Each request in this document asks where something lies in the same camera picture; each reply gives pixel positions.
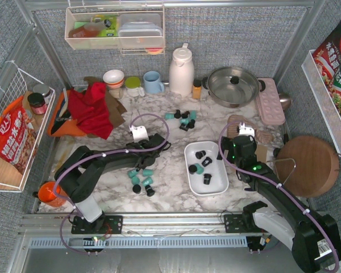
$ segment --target jar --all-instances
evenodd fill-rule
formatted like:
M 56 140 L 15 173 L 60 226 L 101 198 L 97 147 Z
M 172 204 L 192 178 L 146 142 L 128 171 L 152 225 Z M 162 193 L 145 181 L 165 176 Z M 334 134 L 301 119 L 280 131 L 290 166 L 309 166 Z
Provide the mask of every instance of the jar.
M 199 100 L 201 98 L 201 85 L 200 80 L 193 81 L 192 98 Z
M 33 87 L 33 93 L 42 94 L 45 100 L 45 103 L 48 105 L 51 99 L 51 90 L 48 85 L 45 84 L 37 84 Z
M 36 115 L 43 115 L 47 111 L 47 104 L 42 94 L 32 93 L 28 96 L 28 102 L 33 113 Z

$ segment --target small sauce bottle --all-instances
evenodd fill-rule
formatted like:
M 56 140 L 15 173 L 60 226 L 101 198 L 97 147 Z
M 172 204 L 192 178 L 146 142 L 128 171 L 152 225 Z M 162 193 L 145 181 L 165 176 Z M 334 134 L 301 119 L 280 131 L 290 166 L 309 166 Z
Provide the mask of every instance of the small sauce bottle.
M 200 80 L 193 81 L 192 98 L 199 100 L 201 98 L 201 85 Z
M 47 111 L 47 104 L 45 104 L 45 99 L 40 93 L 31 93 L 28 96 L 28 102 L 33 113 L 36 115 L 44 115 Z

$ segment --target hanging shelf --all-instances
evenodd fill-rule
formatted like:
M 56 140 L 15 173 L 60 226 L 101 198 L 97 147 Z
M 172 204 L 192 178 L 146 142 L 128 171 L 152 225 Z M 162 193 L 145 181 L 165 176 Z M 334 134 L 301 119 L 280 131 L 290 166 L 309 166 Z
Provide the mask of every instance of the hanging shelf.
M 90 22 L 95 15 L 117 16 L 117 26 L 121 15 L 157 14 L 160 16 L 160 36 L 127 36 L 70 38 L 69 32 L 75 28 L 75 23 Z M 66 9 L 65 40 L 73 49 L 119 49 L 122 54 L 157 54 L 165 50 L 165 23 L 163 5 L 119 5 L 119 6 L 82 6 Z

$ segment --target white plastic tray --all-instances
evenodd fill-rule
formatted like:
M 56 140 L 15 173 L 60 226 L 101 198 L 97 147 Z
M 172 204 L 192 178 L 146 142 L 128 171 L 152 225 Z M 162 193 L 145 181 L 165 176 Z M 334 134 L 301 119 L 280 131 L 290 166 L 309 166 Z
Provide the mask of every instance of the white plastic tray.
M 201 159 L 196 158 L 196 152 L 206 151 L 206 156 L 212 159 L 212 163 L 207 167 L 204 167 L 204 172 L 201 175 L 196 173 L 190 174 L 188 171 L 188 166 L 198 163 L 202 166 L 202 161 L 206 158 L 204 156 Z M 188 182 L 191 191 L 195 195 L 199 196 L 209 196 L 209 195 L 219 195 L 228 189 L 228 177 L 223 160 L 217 160 L 218 146 L 212 141 L 202 141 L 194 142 L 188 144 L 184 149 L 184 156 L 186 159 L 186 169 L 188 175 Z M 203 175 L 209 173 L 212 175 L 211 182 L 209 185 L 203 183 Z

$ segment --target wooden cutting board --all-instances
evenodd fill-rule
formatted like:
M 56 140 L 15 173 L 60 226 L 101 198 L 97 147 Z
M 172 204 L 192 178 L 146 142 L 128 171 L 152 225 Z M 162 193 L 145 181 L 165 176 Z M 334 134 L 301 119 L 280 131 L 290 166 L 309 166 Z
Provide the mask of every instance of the wooden cutting board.
M 293 138 L 280 150 L 277 159 L 293 158 L 296 169 L 284 184 L 294 195 L 317 197 L 336 182 L 339 159 L 335 150 L 324 140 L 314 136 Z M 291 160 L 275 163 L 281 183 L 293 169 Z

